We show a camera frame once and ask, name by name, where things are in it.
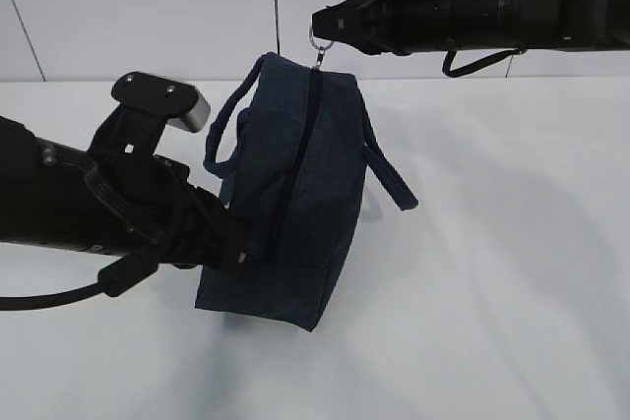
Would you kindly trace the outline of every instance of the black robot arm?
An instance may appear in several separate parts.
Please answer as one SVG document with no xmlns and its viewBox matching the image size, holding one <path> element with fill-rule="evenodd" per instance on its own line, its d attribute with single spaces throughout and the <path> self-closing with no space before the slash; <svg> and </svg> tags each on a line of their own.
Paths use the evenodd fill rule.
<svg viewBox="0 0 630 420">
<path fill-rule="evenodd" d="M 369 55 L 448 51 L 469 74 L 528 49 L 630 49 L 630 0 L 346 0 L 313 14 L 315 36 Z M 459 71 L 455 53 L 509 48 Z"/>
<path fill-rule="evenodd" d="M 137 72 L 119 79 L 112 96 L 120 105 L 86 151 L 0 117 L 0 241 L 122 257 L 99 272 L 96 284 L 0 297 L 0 310 L 118 296 L 160 263 L 238 269 L 247 224 L 188 184 L 187 166 L 155 155 L 166 124 L 200 131 L 210 106 L 192 86 Z"/>
</svg>

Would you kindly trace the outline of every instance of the white wall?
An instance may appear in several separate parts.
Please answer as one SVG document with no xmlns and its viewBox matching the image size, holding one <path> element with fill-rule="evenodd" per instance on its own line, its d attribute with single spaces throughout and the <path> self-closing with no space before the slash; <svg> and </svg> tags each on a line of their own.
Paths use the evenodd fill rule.
<svg viewBox="0 0 630 420">
<path fill-rule="evenodd" d="M 3 418 L 630 418 L 630 83 L 361 86 L 422 206 L 398 212 L 369 175 L 314 333 L 193 310 L 199 272 L 164 267 L 119 299 L 0 314 Z M 109 88 L 0 85 L 1 114 L 85 148 Z M 235 84 L 200 88 L 214 116 Z M 204 139 L 168 129 L 158 152 L 216 190 Z M 11 245 L 0 260 L 0 295 L 90 283 L 108 261 Z"/>
<path fill-rule="evenodd" d="M 283 53 L 314 61 L 310 15 L 341 0 L 280 0 Z M 243 77 L 262 52 L 275 50 L 273 0 L 16 0 L 47 80 L 115 79 L 146 70 L 183 79 Z M 0 81 L 39 77 L 17 15 L 0 0 Z M 466 62 L 482 52 L 462 54 Z M 344 45 L 329 69 L 361 78 L 440 77 L 442 53 L 365 57 Z M 478 76 L 616 76 L 630 73 L 629 53 L 531 52 Z"/>
</svg>

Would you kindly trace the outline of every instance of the fabric bag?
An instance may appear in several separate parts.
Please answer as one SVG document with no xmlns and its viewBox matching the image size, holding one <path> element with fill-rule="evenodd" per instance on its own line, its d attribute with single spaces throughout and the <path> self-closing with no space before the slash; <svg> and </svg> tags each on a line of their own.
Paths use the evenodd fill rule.
<svg viewBox="0 0 630 420">
<path fill-rule="evenodd" d="M 237 118 L 237 146 L 217 162 Z M 359 216 L 368 165 L 401 210 L 418 201 L 376 143 L 350 74 L 262 56 L 212 125 L 204 166 L 223 180 L 229 211 L 252 225 L 242 270 L 203 268 L 196 307 L 317 326 L 340 276 Z"/>
</svg>

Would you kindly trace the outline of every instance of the black strap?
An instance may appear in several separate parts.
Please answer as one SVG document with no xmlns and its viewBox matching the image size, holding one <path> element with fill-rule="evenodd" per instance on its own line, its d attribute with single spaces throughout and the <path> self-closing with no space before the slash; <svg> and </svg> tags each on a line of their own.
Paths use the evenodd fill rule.
<svg viewBox="0 0 630 420">
<path fill-rule="evenodd" d="M 448 76 L 449 78 L 460 78 L 461 76 L 467 76 L 468 74 L 476 73 L 481 69 L 487 68 L 488 66 L 492 66 L 493 64 L 499 63 L 504 59 L 509 58 L 510 56 L 516 56 L 520 54 L 524 54 L 527 49 L 508 49 L 506 51 L 500 51 L 498 53 L 491 54 L 486 56 L 485 58 L 479 59 L 478 61 L 474 61 L 466 66 L 463 66 L 458 69 L 451 69 L 453 67 L 453 60 L 455 60 L 455 56 L 457 55 L 457 51 L 449 51 L 446 53 L 446 58 L 444 58 L 444 65 L 442 66 L 442 72 Z"/>
<path fill-rule="evenodd" d="M 238 155 L 233 153 L 231 158 L 227 161 L 217 162 L 217 152 L 219 151 L 219 144 L 221 143 L 223 132 L 225 131 L 227 122 L 229 121 L 232 113 L 234 113 L 234 108 L 236 108 L 240 99 L 243 98 L 252 89 L 254 83 L 256 83 L 264 62 L 265 56 L 260 57 L 258 61 L 256 61 L 256 64 L 254 64 L 254 67 L 247 75 L 247 78 L 245 78 L 245 81 L 243 81 L 243 84 L 241 84 L 230 96 L 219 112 L 217 119 L 210 127 L 210 132 L 206 138 L 206 158 L 204 159 L 204 167 L 208 170 L 208 172 L 211 172 L 219 177 L 219 179 L 225 179 L 236 170 L 239 158 Z"/>
<path fill-rule="evenodd" d="M 400 210 L 415 209 L 418 206 L 417 198 L 378 146 L 363 97 L 361 97 L 361 107 L 363 109 L 363 135 L 365 137 L 363 156 L 368 166 Z"/>
</svg>

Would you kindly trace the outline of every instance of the bag handle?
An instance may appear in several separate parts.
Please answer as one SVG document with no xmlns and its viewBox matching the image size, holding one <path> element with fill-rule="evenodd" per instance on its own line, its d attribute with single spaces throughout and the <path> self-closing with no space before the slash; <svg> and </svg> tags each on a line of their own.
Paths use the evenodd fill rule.
<svg viewBox="0 0 630 420">
<path fill-rule="evenodd" d="M 367 165 L 370 166 L 376 178 L 394 199 L 400 210 L 415 209 L 418 206 L 417 198 L 378 146 L 363 97 L 361 97 L 361 108 L 363 111 L 363 135 L 365 136 L 363 156 L 367 161 Z"/>
<path fill-rule="evenodd" d="M 206 158 L 204 159 L 204 167 L 208 170 L 208 172 L 211 172 L 219 177 L 219 179 L 225 179 L 233 173 L 236 170 L 236 165 L 238 164 L 237 153 L 233 153 L 226 161 L 217 162 L 217 152 L 219 151 L 219 144 L 221 143 L 223 132 L 225 131 L 227 122 L 232 116 L 232 113 L 234 113 L 234 108 L 236 108 L 240 99 L 243 98 L 252 89 L 254 83 L 256 83 L 264 61 L 265 56 L 258 58 L 258 61 L 254 64 L 254 67 L 247 75 L 247 78 L 243 81 L 243 84 L 241 84 L 229 97 L 219 112 L 217 119 L 210 127 L 210 132 L 206 138 Z"/>
</svg>

